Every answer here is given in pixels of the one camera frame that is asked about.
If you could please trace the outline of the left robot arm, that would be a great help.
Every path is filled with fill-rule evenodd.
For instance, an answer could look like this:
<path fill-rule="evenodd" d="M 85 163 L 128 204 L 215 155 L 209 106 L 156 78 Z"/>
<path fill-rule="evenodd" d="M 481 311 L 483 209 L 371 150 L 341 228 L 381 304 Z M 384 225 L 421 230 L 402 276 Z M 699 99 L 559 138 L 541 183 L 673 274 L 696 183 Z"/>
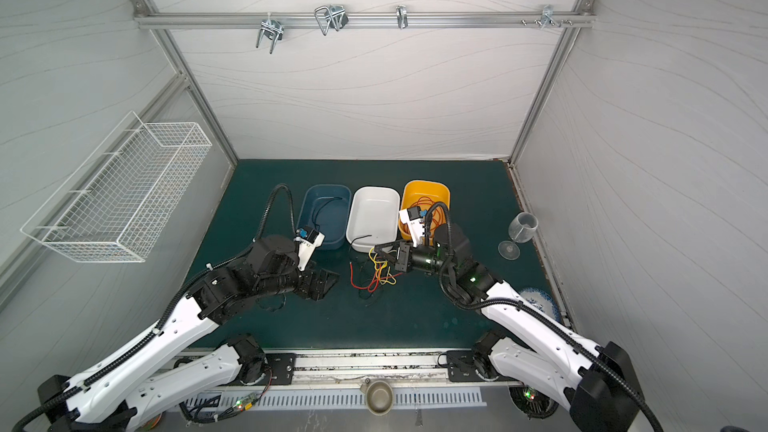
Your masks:
<path fill-rule="evenodd" d="M 256 383 L 268 367 L 252 336 L 226 341 L 206 357 L 169 372 L 162 365 L 188 345 L 257 306 L 293 293 L 320 301 L 338 281 L 311 257 L 324 236 L 295 228 L 291 238 L 264 233 L 259 223 L 241 253 L 188 280 L 160 318 L 94 366 L 72 377 L 54 375 L 38 389 L 40 404 L 13 426 L 22 431 L 40 416 L 52 431 L 134 431 L 187 398 L 219 384 Z"/>

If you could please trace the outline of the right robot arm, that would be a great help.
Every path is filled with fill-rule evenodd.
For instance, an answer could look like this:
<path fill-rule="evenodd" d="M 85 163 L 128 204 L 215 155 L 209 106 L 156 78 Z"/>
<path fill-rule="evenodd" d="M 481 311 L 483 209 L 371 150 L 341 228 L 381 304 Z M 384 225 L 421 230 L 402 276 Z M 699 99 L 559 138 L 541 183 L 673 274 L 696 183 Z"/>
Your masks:
<path fill-rule="evenodd" d="M 435 276 L 454 306 L 504 328 L 502 334 L 486 334 L 474 347 L 480 377 L 521 382 L 566 410 L 581 431 L 633 431 L 638 416 L 653 430 L 662 430 L 622 347 L 587 339 L 532 305 L 474 258 L 468 239 L 451 218 L 433 228 L 437 210 L 450 213 L 442 202 L 427 210 L 400 211 L 409 239 L 376 244 L 371 254 L 396 272 L 419 270 Z"/>

